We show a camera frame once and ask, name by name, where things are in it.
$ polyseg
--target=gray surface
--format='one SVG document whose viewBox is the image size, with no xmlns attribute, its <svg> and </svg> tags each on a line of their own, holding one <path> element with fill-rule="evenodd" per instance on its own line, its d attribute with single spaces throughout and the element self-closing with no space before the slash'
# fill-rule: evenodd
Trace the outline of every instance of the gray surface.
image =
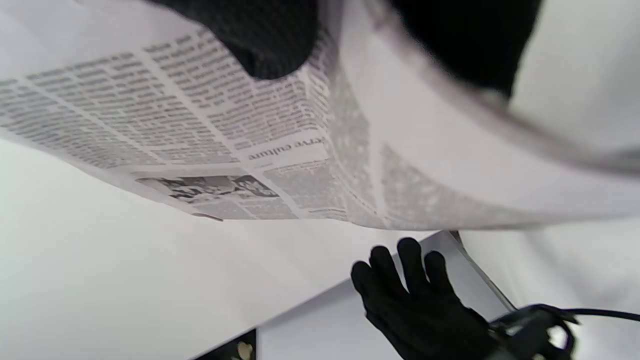
<svg viewBox="0 0 640 360">
<path fill-rule="evenodd" d="M 420 244 L 423 252 L 438 250 L 445 256 L 456 293 L 466 306 L 488 320 L 507 312 L 448 233 L 435 234 Z M 264 324 L 258 337 L 260 360 L 400 359 L 365 319 L 350 281 Z"/>
</svg>

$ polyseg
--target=black device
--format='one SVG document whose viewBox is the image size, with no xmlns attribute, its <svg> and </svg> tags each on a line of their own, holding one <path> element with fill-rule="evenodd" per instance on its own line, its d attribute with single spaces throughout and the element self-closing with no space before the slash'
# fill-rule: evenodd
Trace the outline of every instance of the black device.
<svg viewBox="0 0 640 360">
<path fill-rule="evenodd" d="M 559 309 L 536 304 L 508 313 L 489 324 L 491 335 L 500 347 L 485 360 L 569 360 L 575 337 L 569 323 L 579 325 L 577 315 L 596 315 L 640 322 L 640 315 L 601 309 Z M 549 342 L 548 330 L 559 326 L 566 333 L 563 348 Z"/>
</svg>

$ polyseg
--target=white backdrop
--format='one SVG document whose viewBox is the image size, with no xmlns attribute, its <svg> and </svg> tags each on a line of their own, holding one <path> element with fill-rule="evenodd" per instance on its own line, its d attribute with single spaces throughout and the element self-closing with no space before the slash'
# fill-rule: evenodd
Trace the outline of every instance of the white backdrop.
<svg viewBox="0 0 640 360">
<path fill-rule="evenodd" d="M 349 276 L 404 234 L 216 222 L 0 142 L 0 358 L 187 359 Z"/>
<path fill-rule="evenodd" d="M 637 132 L 626 126 L 638 122 L 622 121 L 635 114 L 618 100 L 637 93 L 637 62 L 626 59 L 637 55 L 629 43 L 639 32 L 630 26 L 640 12 L 628 6 L 638 3 L 547 1 L 516 86 L 518 109 L 580 141 L 602 134 L 604 119 L 615 124 L 604 138 L 629 143 L 625 135 Z M 401 236 L 322 220 L 194 218 L 5 142 L 0 174 L 0 358 L 7 360 L 185 359 L 340 283 L 372 245 Z M 474 233 L 467 245 L 516 303 L 640 303 L 640 225 L 570 229 Z M 267 261 L 274 253 L 279 261 Z M 631 342 L 628 326 L 606 327 L 602 341 L 583 341 L 591 347 L 582 354 L 634 354 L 614 348 Z"/>
</svg>

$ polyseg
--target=black cable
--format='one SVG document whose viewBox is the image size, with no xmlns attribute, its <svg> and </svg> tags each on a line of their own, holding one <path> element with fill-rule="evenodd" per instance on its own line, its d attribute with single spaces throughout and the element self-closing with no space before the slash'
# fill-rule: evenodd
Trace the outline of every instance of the black cable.
<svg viewBox="0 0 640 360">
<path fill-rule="evenodd" d="M 634 313 L 626 313 L 624 311 L 604 310 L 604 309 L 565 309 L 565 311 L 574 315 L 593 315 L 605 316 L 608 318 L 619 318 L 640 322 L 640 315 Z"/>
</svg>

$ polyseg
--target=newspaper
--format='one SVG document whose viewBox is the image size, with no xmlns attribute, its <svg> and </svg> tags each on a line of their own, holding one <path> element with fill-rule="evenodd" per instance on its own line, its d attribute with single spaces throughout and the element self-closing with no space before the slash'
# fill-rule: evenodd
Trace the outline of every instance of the newspaper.
<svg viewBox="0 0 640 360">
<path fill-rule="evenodd" d="M 62 40 L 33 40 L 54 60 L 29 59 L 18 66 L 13 59 L 12 69 L 18 70 L 0 80 L 1 134 L 149 199 L 225 220 L 330 218 L 398 230 L 540 224 L 628 212 L 616 204 L 604 213 L 584 212 L 573 198 L 565 207 L 548 201 L 574 178 L 588 189 L 602 189 L 602 181 L 614 188 L 626 180 L 556 170 L 556 164 L 513 146 L 494 154 L 491 146 L 506 142 L 469 119 L 465 126 L 472 130 L 457 125 L 457 118 L 469 115 L 433 95 L 445 87 L 434 88 L 421 77 L 429 60 L 415 46 L 398 49 L 401 31 L 377 28 L 364 2 L 340 4 L 339 31 L 332 24 L 336 17 L 324 21 L 308 62 L 274 81 L 251 78 L 208 29 L 167 10 L 130 1 L 84 6 L 100 10 L 92 18 L 97 24 L 129 13 L 118 18 L 118 41 L 101 40 L 104 47 L 94 42 L 90 51 L 77 45 L 77 53 L 69 54 Z M 335 11 L 331 6 L 323 9 L 325 16 Z M 147 26 L 139 26 L 136 14 L 144 15 Z M 18 18 L 13 14 L 12 21 Z M 172 26 L 161 25 L 167 22 Z M 82 39 L 82 26 L 72 23 L 70 32 Z M 131 41 L 123 40 L 121 32 L 134 28 L 138 33 Z M 356 37 L 364 41 L 354 42 Z M 392 56 L 363 57 L 380 44 Z M 389 72 L 388 59 L 411 66 L 391 64 L 397 71 Z M 403 72 L 414 79 L 405 82 Z M 384 97 L 398 86 L 407 92 L 421 87 L 418 94 Z M 430 112 L 403 107 L 416 96 L 426 99 L 417 102 Z M 448 128 L 438 125 L 444 120 Z M 482 144 L 485 138 L 497 145 Z M 475 148 L 493 159 L 478 162 Z M 527 159 L 515 160 L 524 173 L 504 168 L 504 158 L 513 154 Z M 518 180 L 530 172 L 547 174 L 544 167 L 554 168 L 550 176 L 559 188 L 541 188 L 546 179 Z M 630 200 L 640 196 L 638 185 L 623 187 L 632 193 Z M 542 195 L 531 196 L 536 191 Z"/>
</svg>

